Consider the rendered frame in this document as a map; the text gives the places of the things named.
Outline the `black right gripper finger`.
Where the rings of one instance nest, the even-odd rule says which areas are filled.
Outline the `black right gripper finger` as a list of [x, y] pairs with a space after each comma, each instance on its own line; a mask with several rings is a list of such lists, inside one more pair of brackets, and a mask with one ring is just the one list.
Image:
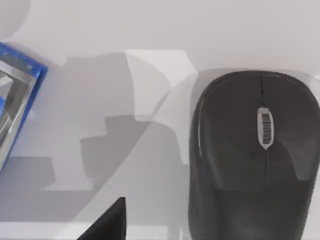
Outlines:
[[126, 240], [126, 198], [119, 197], [76, 240]]

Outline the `black computer mouse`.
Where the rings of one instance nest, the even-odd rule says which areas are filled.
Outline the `black computer mouse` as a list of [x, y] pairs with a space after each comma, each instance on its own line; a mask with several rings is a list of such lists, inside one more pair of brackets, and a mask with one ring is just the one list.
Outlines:
[[300, 79], [211, 81], [189, 135], [192, 240], [301, 240], [320, 166], [320, 105]]

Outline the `blue and silver box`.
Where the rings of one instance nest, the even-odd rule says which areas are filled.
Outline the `blue and silver box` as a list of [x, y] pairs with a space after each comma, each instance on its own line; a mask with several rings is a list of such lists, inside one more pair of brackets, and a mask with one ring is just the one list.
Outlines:
[[0, 42], [0, 172], [47, 73], [46, 65]]

